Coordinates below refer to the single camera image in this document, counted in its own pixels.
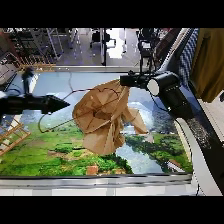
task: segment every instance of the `pointed black tool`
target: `pointed black tool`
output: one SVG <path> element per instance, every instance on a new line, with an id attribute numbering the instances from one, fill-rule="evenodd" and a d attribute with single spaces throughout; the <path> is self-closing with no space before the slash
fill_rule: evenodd
<path id="1" fill-rule="evenodd" d="M 7 96 L 0 99 L 0 114 L 22 114 L 23 110 L 41 110 L 42 114 L 53 113 L 70 104 L 53 95 L 33 96 L 29 92 L 28 78 L 33 77 L 32 68 L 22 74 L 24 96 Z"/>

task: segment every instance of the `landscape picture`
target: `landscape picture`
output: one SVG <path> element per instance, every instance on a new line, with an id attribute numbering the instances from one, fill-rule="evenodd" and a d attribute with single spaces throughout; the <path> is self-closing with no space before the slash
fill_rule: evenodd
<path id="1" fill-rule="evenodd" d="M 105 77 L 95 73 L 94 78 L 86 74 L 88 82 L 81 79 L 83 74 L 75 74 L 75 77 L 72 77 L 73 88 L 84 89 L 113 80 L 119 74 Z M 68 78 L 69 74 L 52 73 L 47 78 L 41 74 L 34 94 L 54 94 L 63 98 L 69 93 Z M 44 86 L 48 80 L 53 81 L 47 88 Z M 30 131 L 31 135 L 0 157 L 0 175 L 101 176 L 193 172 L 192 163 L 170 115 L 156 106 L 148 92 L 137 88 L 131 89 L 128 106 L 140 111 L 150 133 L 136 135 L 133 126 L 125 123 L 122 131 L 125 144 L 114 154 L 100 156 L 83 148 L 84 134 L 72 120 L 72 111 L 84 94 L 72 94 L 66 99 L 71 104 L 69 107 L 46 115 L 41 121 L 43 130 L 68 122 L 45 133 L 38 129 L 38 121 L 42 116 L 40 111 L 24 111 L 20 122 L 24 123 L 25 130 Z M 159 98 L 155 100 L 159 107 L 163 107 Z"/>

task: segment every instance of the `brown cloth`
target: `brown cloth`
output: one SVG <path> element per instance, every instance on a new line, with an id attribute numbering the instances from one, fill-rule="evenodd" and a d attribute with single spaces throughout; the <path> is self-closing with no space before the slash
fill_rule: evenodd
<path id="1" fill-rule="evenodd" d="M 125 141 L 122 120 L 131 122 L 136 134 L 148 133 L 139 111 L 127 106 L 129 90 L 113 80 L 94 87 L 75 105 L 73 118 L 85 134 L 83 147 L 100 155 L 114 153 Z"/>
<path id="2" fill-rule="evenodd" d="M 199 29 L 190 79 L 204 102 L 224 89 L 224 28 Z"/>

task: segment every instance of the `crumpled tan fabric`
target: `crumpled tan fabric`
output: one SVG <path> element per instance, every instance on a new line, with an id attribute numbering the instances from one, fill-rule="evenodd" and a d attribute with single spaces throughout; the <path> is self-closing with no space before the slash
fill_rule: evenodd
<path id="1" fill-rule="evenodd" d="M 136 134 L 148 133 L 139 111 L 127 106 L 129 91 L 113 80 L 94 87 L 75 105 L 73 119 L 85 135 L 83 147 L 100 155 L 114 153 L 125 142 L 122 120 L 131 122 Z"/>

